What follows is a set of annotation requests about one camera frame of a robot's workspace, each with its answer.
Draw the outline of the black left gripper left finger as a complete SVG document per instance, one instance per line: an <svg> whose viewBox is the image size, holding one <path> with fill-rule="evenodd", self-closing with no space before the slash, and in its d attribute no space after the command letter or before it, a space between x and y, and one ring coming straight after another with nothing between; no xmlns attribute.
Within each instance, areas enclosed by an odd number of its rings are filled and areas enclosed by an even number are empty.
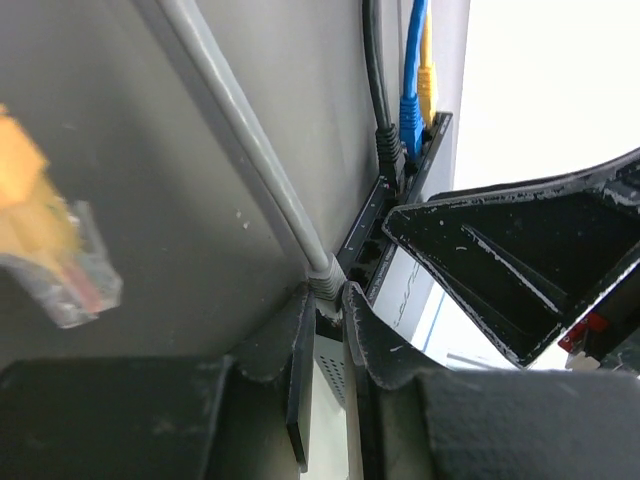
<svg viewBox="0 0 640 480"><path fill-rule="evenodd" d="M219 357L17 361L5 479L296 479L308 467L316 306L306 289Z"/></svg>

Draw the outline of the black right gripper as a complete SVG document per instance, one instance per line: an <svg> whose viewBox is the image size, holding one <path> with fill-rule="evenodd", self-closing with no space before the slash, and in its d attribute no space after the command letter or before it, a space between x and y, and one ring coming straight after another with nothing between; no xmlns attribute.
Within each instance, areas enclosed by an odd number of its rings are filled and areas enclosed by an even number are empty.
<svg viewBox="0 0 640 480"><path fill-rule="evenodd" d="M445 192L404 248L514 365L639 372L639 154Z"/></svg>

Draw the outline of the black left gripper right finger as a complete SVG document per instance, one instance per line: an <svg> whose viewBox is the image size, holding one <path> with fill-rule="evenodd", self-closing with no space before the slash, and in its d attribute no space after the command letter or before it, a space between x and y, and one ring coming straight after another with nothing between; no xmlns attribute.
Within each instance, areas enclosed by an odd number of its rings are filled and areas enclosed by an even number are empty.
<svg viewBox="0 0 640 480"><path fill-rule="evenodd" d="M353 479L635 479L639 382L628 373L452 371L342 292Z"/></svg>

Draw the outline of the dark grey network switch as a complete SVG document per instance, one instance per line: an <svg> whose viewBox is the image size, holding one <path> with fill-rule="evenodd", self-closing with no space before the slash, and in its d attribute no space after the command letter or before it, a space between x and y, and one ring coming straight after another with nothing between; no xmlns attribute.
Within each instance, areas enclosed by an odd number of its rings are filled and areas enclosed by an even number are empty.
<svg viewBox="0 0 640 480"><path fill-rule="evenodd" d="M453 124L452 113L436 114L422 156L409 164L404 193L394 195L376 180L337 255L347 279L361 287L375 314L408 341L434 280L404 244L420 235L415 209L452 188Z"/></svg>

